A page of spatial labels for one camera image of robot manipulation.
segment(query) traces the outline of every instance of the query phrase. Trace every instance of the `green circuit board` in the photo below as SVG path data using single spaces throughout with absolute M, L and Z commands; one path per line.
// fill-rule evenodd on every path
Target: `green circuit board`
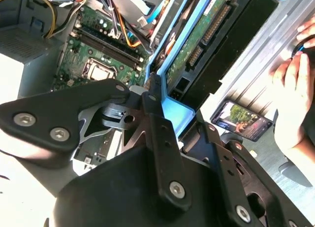
M 82 71 L 89 58 L 96 59 L 104 65 L 114 67 L 117 71 L 116 79 L 128 86 L 142 86 L 144 84 L 145 70 L 135 71 L 133 68 L 70 37 L 53 90 L 61 90 L 91 82 L 91 80 L 82 77 Z
M 200 17 L 198 23 L 194 27 L 183 47 L 181 48 L 173 64 L 168 69 L 166 73 L 167 85 L 172 85 L 179 77 L 180 71 L 186 65 L 189 57 L 191 57 L 191 54 L 197 48 L 200 40 L 203 38 L 206 31 L 209 29 L 209 26 L 212 24 L 216 13 L 220 10 L 221 6 L 224 3 L 225 0 L 210 0 L 210 3 L 206 8 L 204 14 Z
M 76 25 L 79 23 L 82 27 L 106 35 L 106 37 L 108 37 L 107 39 L 110 40 L 108 42 L 109 44 L 120 44 L 122 49 L 132 51 L 136 55 L 141 56 L 143 62 L 140 62 L 138 65 L 139 67 L 137 67 L 138 70 L 136 70 L 136 67 L 130 67 L 130 65 L 127 66 L 117 59 L 83 43 L 80 38 L 70 36 L 67 41 L 67 47 L 63 51 L 63 59 L 56 75 L 56 80 L 52 88 L 53 91 L 91 82 L 91 80 L 82 75 L 89 59 L 96 60 L 105 66 L 115 69 L 115 78 L 127 86 L 143 86 L 145 80 L 145 69 L 143 67 L 149 54 L 145 51 L 142 45 L 135 49 L 130 48 L 125 41 L 122 41 L 123 38 L 121 32 L 119 33 L 121 37 L 118 39 L 111 37 L 113 23 L 110 18 L 88 6 L 81 8 L 76 20 Z
M 110 35 L 112 33 L 113 29 L 113 22 L 110 20 L 109 17 L 105 16 L 103 13 L 95 11 L 88 6 L 84 7 L 84 10 L 80 12 L 79 17 L 80 22 L 84 26 L 88 26 L 91 29 L 94 29 L 96 31 L 100 31 L 103 34 Z M 120 31 L 120 35 L 122 35 L 122 30 L 120 28 L 120 25 L 118 25 L 118 30 Z M 112 39 L 115 42 L 120 42 L 120 39 Z M 137 38 L 134 36 L 130 37 L 131 42 L 135 42 Z M 139 55 L 141 55 L 143 58 L 149 57 L 148 53 L 145 51 L 142 45 L 138 46 L 136 48 L 136 51 Z

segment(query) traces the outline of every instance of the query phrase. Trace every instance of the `smartphone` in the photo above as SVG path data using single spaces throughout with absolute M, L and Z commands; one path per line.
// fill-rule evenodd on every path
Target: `smartphone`
M 273 125 L 272 121 L 229 100 L 218 107 L 211 123 L 253 142 Z

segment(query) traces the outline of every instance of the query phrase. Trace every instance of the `ram slot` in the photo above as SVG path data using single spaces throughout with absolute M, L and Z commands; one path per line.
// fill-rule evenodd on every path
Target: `ram slot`
M 120 47 L 116 46 L 114 43 L 107 42 L 104 38 L 97 35 L 93 31 L 82 28 L 80 29 L 81 33 L 81 41 L 84 44 L 87 44 L 98 51 L 103 52 L 107 56 L 129 66 L 134 67 L 135 65 L 139 64 L 139 58 L 136 53 L 128 52 L 127 48 L 120 49 Z

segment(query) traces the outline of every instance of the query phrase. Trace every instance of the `silver screw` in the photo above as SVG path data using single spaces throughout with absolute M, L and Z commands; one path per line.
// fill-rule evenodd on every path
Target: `silver screw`
M 70 138 L 68 130 L 64 128 L 54 128 L 50 131 L 50 136 L 53 140 L 58 142 L 67 141 Z
M 293 221 L 289 221 L 290 227 L 297 227 L 297 225 Z
M 246 223 L 251 222 L 251 217 L 248 211 L 243 206 L 236 206 L 236 213 L 237 215 Z
M 216 128 L 213 125 L 209 125 L 209 129 L 211 129 L 212 131 L 216 130 Z
M 149 95 L 149 98 L 150 98 L 151 100 L 157 100 L 157 99 L 155 98 L 155 96 L 153 96 L 153 95 Z
M 183 185 L 181 185 L 180 183 L 176 181 L 171 182 L 169 185 L 169 189 L 175 197 L 179 199 L 182 199 L 185 197 L 185 189 Z
M 28 113 L 20 113 L 14 116 L 13 121 L 19 126 L 29 127 L 35 124 L 36 118 Z
M 242 146 L 240 144 L 238 144 L 237 142 L 235 143 L 235 146 L 238 150 L 241 150 L 242 149 Z
M 119 90 L 119 91 L 124 91 L 124 87 L 120 86 L 120 85 L 116 85 L 116 88 Z

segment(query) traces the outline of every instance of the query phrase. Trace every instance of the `yellow wire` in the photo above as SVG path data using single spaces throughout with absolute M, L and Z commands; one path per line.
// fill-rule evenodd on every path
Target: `yellow wire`
M 52 5 L 49 3 L 49 1 L 48 0 L 42 0 L 42 1 L 44 1 L 50 7 L 50 9 L 52 11 L 52 14 L 53 14 L 52 24 L 51 24 L 50 30 L 49 30 L 49 32 L 48 32 L 48 34 L 46 36 L 46 38 L 50 38 L 52 33 L 53 33 L 53 31 L 54 31 L 54 29 L 55 29 L 55 26 L 56 26 L 55 25 L 56 15 L 55 15 L 54 9 L 53 9 Z
M 138 45 L 141 44 L 141 42 L 140 42 L 140 41 L 137 41 L 137 42 L 135 42 L 134 44 L 131 44 L 131 42 L 129 41 L 129 38 L 128 38 L 128 36 L 127 36 L 127 33 L 126 33 L 126 28 L 125 28 L 125 24 L 124 24 L 124 22 L 123 22 L 122 16 L 120 15 L 120 12 L 119 12 L 118 10 L 117 10 L 117 13 L 118 13 L 118 17 L 119 17 L 119 23 L 120 23 L 120 25 L 121 25 L 121 29 L 122 29 L 122 31 L 123 31 L 123 33 L 124 33 L 124 36 L 125 36 L 125 38 L 126 38 L 126 41 L 127 41 L 128 46 L 130 46 L 130 47 L 132 47 L 132 48 L 137 47 Z

